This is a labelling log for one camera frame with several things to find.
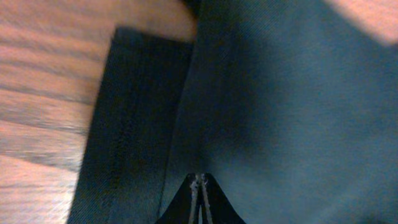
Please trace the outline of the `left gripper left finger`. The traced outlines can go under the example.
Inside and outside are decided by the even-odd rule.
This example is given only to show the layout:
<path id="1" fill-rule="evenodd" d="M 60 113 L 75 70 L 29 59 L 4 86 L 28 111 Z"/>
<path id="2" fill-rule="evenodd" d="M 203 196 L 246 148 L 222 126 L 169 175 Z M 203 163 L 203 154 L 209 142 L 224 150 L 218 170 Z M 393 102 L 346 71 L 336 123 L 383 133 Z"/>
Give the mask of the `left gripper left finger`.
<path id="1" fill-rule="evenodd" d="M 198 224 L 199 178 L 188 174 L 167 207 L 155 224 Z"/>

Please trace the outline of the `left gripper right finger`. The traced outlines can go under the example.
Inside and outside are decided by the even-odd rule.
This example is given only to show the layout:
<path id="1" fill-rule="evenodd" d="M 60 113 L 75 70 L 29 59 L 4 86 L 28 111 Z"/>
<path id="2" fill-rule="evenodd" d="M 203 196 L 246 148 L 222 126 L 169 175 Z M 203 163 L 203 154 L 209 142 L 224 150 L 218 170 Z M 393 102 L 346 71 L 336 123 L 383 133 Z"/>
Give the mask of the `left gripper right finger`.
<path id="1" fill-rule="evenodd" d="M 201 217 L 204 224 L 246 224 L 237 214 L 216 179 L 200 175 Z"/>

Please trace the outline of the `black t-shirt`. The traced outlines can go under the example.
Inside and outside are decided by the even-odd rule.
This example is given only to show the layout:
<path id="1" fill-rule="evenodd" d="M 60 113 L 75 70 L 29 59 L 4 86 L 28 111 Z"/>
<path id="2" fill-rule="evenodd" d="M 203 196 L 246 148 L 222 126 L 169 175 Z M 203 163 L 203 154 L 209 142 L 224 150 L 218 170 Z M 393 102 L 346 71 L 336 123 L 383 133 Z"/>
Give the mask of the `black t-shirt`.
<path id="1" fill-rule="evenodd" d="M 246 223 L 397 222 L 397 47 L 323 1 L 189 1 L 114 31 L 69 223 L 156 223 L 211 174 Z"/>

